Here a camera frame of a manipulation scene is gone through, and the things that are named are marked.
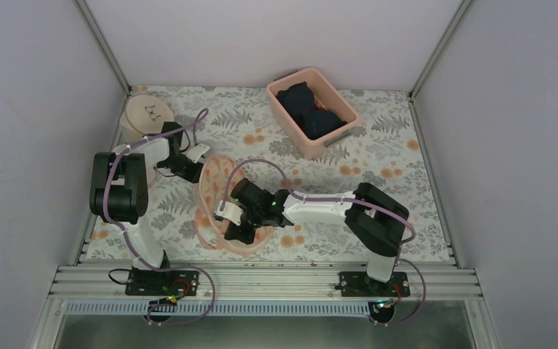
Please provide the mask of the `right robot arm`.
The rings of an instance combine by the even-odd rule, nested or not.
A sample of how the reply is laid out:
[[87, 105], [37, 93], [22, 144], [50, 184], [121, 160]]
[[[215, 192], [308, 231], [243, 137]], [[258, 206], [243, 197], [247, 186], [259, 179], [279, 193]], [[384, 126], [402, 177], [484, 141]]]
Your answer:
[[342, 225], [368, 250], [365, 288], [382, 296], [392, 287], [392, 273], [408, 227], [408, 209], [376, 186], [362, 182], [353, 191], [310, 194], [289, 189], [274, 193], [242, 179], [214, 210], [228, 222], [225, 239], [252, 244], [259, 228], [305, 223]]

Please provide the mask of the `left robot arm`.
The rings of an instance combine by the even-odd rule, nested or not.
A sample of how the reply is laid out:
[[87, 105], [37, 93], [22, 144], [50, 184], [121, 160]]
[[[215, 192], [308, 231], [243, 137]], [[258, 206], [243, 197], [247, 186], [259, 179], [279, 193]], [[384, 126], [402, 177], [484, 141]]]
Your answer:
[[123, 284], [129, 294], [164, 294], [179, 278], [170, 269], [167, 253], [153, 237], [146, 216], [149, 186], [157, 169], [190, 183], [200, 179], [209, 147], [181, 148], [185, 128], [175, 121], [163, 123], [161, 132], [148, 134], [111, 152], [96, 153], [92, 165], [89, 207], [103, 222], [121, 229], [134, 259]]

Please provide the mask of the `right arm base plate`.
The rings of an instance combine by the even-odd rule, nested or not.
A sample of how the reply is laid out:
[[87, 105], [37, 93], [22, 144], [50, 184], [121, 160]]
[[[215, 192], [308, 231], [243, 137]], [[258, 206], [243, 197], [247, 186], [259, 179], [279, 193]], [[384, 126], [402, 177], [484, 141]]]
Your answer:
[[343, 271], [334, 287], [342, 297], [409, 297], [411, 295], [407, 274], [393, 272], [389, 281], [370, 278], [364, 271]]

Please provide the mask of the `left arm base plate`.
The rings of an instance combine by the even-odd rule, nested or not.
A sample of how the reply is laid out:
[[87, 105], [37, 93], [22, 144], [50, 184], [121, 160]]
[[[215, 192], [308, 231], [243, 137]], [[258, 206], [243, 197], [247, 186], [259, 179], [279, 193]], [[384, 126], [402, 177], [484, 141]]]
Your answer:
[[125, 294], [153, 297], [196, 296], [199, 275], [194, 270], [158, 273], [132, 269], [126, 282]]

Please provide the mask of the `navy blue bra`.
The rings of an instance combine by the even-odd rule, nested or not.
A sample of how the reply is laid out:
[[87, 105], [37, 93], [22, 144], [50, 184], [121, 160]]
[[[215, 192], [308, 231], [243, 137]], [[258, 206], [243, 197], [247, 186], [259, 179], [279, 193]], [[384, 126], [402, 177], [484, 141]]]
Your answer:
[[347, 124], [333, 111], [315, 104], [314, 93], [306, 82], [279, 91], [276, 98], [310, 140], [319, 139]]

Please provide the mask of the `floral peach mesh laundry bag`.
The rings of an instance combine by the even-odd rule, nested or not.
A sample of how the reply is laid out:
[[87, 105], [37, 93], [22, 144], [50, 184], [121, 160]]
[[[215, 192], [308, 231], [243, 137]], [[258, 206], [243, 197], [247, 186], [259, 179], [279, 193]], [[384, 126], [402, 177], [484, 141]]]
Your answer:
[[229, 175], [235, 167], [234, 160], [226, 156], [213, 156], [203, 165], [201, 176], [193, 190], [193, 197], [198, 206], [195, 215], [195, 230], [198, 240], [207, 249], [223, 249], [247, 256], [261, 251], [273, 237], [275, 229], [256, 229], [252, 244], [225, 239], [229, 222], [215, 220], [214, 210], [217, 204], [224, 199], [225, 188], [233, 189], [238, 181], [247, 177], [244, 170], [239, 169], [230, 179]]

